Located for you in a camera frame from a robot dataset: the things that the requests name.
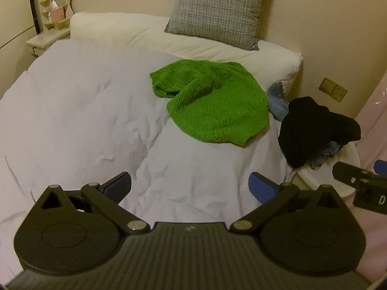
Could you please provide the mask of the green knitted vest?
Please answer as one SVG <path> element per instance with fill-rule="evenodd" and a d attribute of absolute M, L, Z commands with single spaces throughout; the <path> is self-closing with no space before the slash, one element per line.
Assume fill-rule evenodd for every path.
<path fill-rule="evenodd" d="M 199 141 L 242 147 L 270 123 L 265 92 L 237 62 L 179 60 L 150 78 L 170 118 Z"/>

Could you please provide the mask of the white round stool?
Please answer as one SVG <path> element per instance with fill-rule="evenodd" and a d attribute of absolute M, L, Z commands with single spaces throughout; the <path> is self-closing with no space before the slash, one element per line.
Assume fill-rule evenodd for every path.
<path fill-rule="evenodd" d="M 355 189 L 337 181 L 333 177 L 333 166 L 338 161 L 357 166 L 358 168 L 360 167 L 359 156 L 352 142 L 341 148 L 335 157 L 329 159 L 319 169 L 313 170 L 309 165 L 300 168 L 296 171 L 291 181 L 305 190 L 316 190 L 322 184 L 329 184 L 342 198 L 345 198 L 351 195 Z"/>

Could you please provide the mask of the black garment pile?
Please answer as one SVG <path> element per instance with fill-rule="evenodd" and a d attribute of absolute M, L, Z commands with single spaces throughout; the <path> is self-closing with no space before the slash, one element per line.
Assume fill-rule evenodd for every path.
<path fill-rule="evenodd" d="M 281 123 L 279 146 L 292 168 L 301 168 L 332 143 L 343 147 L 361 139 L 360 125 L 311 97 L 295 98 Z"/>

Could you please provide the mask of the white duvet cover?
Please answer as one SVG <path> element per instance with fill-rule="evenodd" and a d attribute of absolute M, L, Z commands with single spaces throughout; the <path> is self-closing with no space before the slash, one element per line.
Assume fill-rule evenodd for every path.
<path fill-rule="evenodd" d="M 279 122 L 245 147 L 203 143 L 169 118 L 150 74 L 169 54 L 67 39 L 24 71 L 1 99 L 1 283 L 21 272 L 16 231 L 49 185 L 78 190 L 121 172 L 132 189 L 121 205 L 140 219 L 225 222 L 254 210 L 248 178 L 276 183 L 290 169 Z"/>

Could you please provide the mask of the blue denim garment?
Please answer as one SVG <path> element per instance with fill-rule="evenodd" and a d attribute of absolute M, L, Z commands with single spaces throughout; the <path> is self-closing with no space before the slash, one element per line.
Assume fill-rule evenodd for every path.
<path fill-rule="evenodd" d="M 266 91 L 268 98 L 268 109 L 274 118 L 282 122 L 289 113 L 289 106 L 285 99 L 283 84 L 281 81 L 270 85 Z"/>

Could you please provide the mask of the cream bed pillow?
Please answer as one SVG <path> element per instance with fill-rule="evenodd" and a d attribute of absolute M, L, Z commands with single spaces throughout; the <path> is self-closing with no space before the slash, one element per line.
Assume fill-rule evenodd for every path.
<path fill-rule="evenodd" d="M 263 40 L 257 51 L 245 51 L 221 42 L 164 32 L 169 19 L 133 13 L 76 13 L 70 20 L 72 39 L 136 45 L 183 59 L 238 62 L 267 89 L 282 82 L 288 94 L 303 57 Z"/>

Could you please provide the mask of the white bedside table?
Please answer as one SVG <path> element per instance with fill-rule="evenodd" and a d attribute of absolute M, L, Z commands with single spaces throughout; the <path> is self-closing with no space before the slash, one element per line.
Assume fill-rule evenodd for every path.
<path fill-rule="evenodd" d="M 56 41 L 60 39 L 68 39 L 69 36 L 69 28 L 64 28 L 60 30 L 49 29 L 29 39 L 28 41 L 26 41 L 26 44 L 30 49 L 30 53 L 38 57 L 42 55 L 44 51 L 50 48 L 52 44 L 54 44 Z"/>

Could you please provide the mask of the pink storage box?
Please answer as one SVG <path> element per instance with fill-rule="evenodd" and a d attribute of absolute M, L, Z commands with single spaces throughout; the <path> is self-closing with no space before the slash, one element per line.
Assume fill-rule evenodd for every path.
<path fill-rule="evenodd" d="M 49 15 L 53 24 L 63 21 L 66 19 L 66 6 L 51 9 Z"/>

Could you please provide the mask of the grey checked cushion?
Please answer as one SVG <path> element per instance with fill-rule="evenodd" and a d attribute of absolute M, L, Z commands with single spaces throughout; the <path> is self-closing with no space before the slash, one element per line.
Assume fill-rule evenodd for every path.
<path fill-rule="evenodd" d="M 218 41 L 257 51 L 264 0 L 176 0 L 166 33 Z"/>

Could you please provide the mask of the wall power socket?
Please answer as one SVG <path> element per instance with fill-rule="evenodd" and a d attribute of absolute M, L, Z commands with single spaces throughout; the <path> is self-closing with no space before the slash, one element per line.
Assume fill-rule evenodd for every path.
<path fill-rule="evenodd" d="M 338 85 L 336 82 L 334 82 L 328 77 L 323 78 L 319 87 L 319 91 L 327 94 L 337 102 L 343 101 L 344 97 L 348 92 L 345 87 Z"/>

